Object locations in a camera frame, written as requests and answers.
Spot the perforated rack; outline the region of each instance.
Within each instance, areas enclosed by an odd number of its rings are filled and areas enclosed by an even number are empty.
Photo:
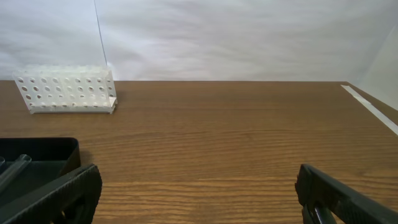
[[[31,114],[112,113],[118,103],[104,67],[31,65],[13,77]]]

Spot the white wall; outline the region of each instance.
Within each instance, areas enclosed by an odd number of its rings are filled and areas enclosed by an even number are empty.
[[[119,80],[362,79],[395,0],[96,0]],[[104,64],[92,0],[0,1],[0,79],[27,63]]]
[[[388,35],[371,68],[356,86],[398,110],[398,27]]]

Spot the white tape strip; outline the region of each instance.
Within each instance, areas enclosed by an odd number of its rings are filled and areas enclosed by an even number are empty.
[[[386,115],[382,114],[378,109],[376,109],[368,100],[365,100],[359,93],[353,90],[350,86],[342,87],[347,90],[354,98],[356,98],[360,103],[362,103],[372,114],[374,114],[381,122],[383,122],[387,127],[391,129],[396,135],[398,135],[398,126],[392,122]]]

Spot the brown wooden tabletop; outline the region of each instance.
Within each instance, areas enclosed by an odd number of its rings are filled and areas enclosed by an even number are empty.
[[[0,137],[77,138],[94,223],[302,223],[302,163],[398,211],[398,137],[341,84],[116,82],[114,114],[30,115],[3,81]]]

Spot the white backdrop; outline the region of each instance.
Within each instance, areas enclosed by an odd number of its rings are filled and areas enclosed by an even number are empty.
[[[346,80],[369,69],[395,0],[96,0],[117,80]],[[93,1],[0,1],[0,78],[104,64]]]

